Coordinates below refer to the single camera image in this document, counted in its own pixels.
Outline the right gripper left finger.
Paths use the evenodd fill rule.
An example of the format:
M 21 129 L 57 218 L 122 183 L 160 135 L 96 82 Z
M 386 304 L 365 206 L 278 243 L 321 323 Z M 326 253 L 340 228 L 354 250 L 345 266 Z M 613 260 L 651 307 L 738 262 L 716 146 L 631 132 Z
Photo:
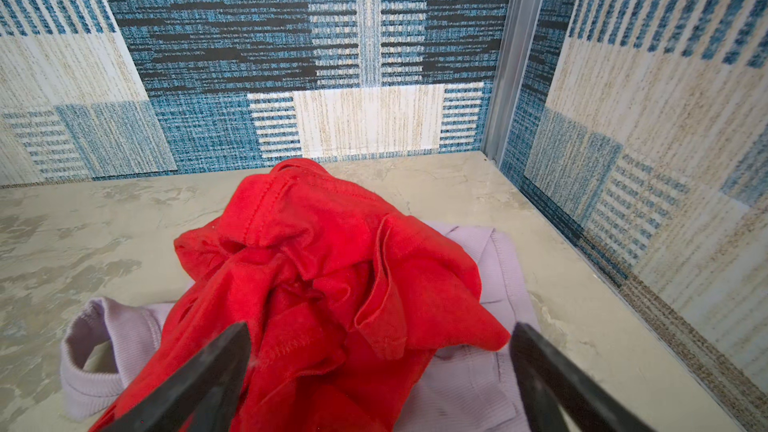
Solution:
M 227 431 L 251 352 L 247 324 L 228 327 L 108 431 Z

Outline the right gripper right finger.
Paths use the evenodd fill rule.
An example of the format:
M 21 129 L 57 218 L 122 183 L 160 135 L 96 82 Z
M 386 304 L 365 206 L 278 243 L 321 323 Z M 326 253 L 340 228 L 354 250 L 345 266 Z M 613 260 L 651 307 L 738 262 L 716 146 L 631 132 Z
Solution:
M 565 416 L 581 431 L 652 430 L 531 325 L 515 325 L 510 358 L 532 431 L 566 431 Z

